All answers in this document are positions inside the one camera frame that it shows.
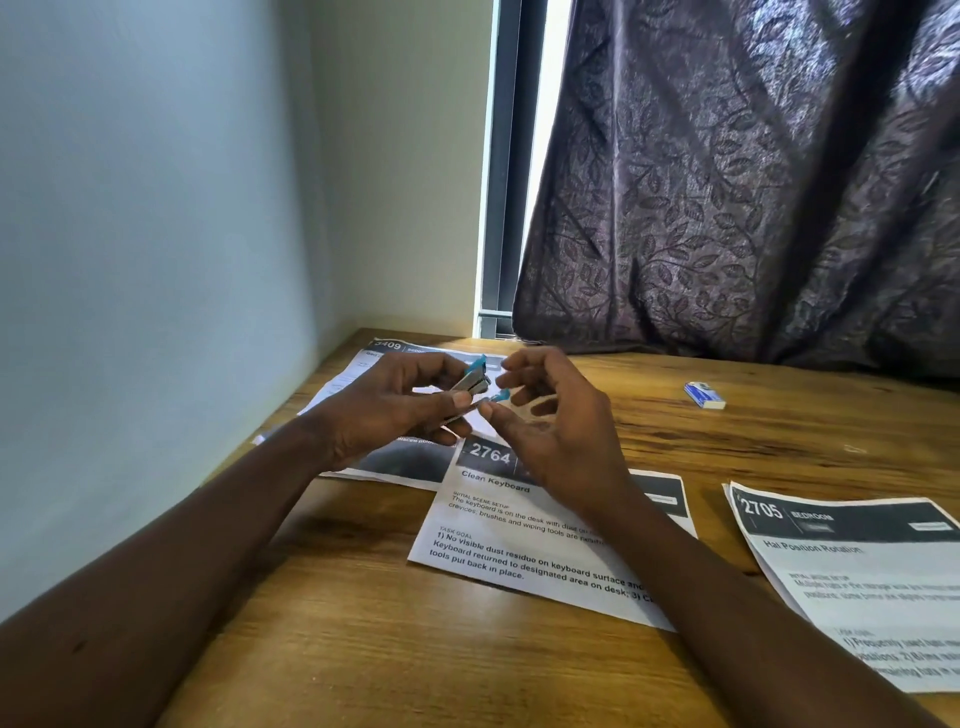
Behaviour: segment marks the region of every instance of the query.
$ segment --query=wooden table surface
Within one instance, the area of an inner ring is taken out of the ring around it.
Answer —
[[[375,335],[468,352],[519,346],[361,330],[264,428],[296,415]],[[610,395],[628,463],[681,475],[700,538],[757,580],[721,491],[731,479],[793,496],[927,496],[960,517],[955,394],[672,356],[575,361]],[[695,406],[690,380],[713,385],[727,409]],[[315,480],[159,725],[734,724],[676,635],[407,564],[432,498]],[[960,694],[918,699],[960,726]]]

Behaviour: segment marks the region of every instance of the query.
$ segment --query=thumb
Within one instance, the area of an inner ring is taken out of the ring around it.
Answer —
[[[530,426],[502,404],[483,402],[478,408],[480,415],[489,422],[496,433],[507,441],[507,445],[516,451],[522,460],[526,450],[527,439],[530,436]]]
[[[470,392],[437,392],[432,395],[409,398],[409,415],[411,427],[423,427],[425,430],[436,429],[440,423],[451,417],[456,417],[470,406],[473,397]]]

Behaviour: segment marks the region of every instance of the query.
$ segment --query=white wall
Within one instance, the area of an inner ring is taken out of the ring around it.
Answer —
[[[313,57],[350,322],[470,335],[492,0],[314,0]]]
[[[0,619],[196,487],[343,333],[298,197],[298,2],[0,3]]]

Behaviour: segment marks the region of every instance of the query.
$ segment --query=leaf pattern curtain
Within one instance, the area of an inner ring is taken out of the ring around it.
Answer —
[[[960,0],[578,0],[514,327],[960,376]]]

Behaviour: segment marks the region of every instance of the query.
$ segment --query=hand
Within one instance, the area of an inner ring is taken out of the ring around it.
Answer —
[[[471,433],[470,425],[463,418],[447,424],[449,429],[441,423],[470,406],[470,393],[420,394],[413,388],[448,390],[466,368],[441,352],[383,354],[349,386],[299,417],[320,436],[323,470],[342,470],[402,435],[456,445],[458,435]]]
[[[589,522],[592,513],[622,493],[625,485],[630,487],[610,400],[559,349],[523,349],[508,356],[503,368],[507,371],[497,378],[498,386],[522,385],[511,397],[513,404],[556,395],[535,404],[531,412],[557,416],[553,422],[527,422],[488,402],[480,405],[480,414],[551,496]]]

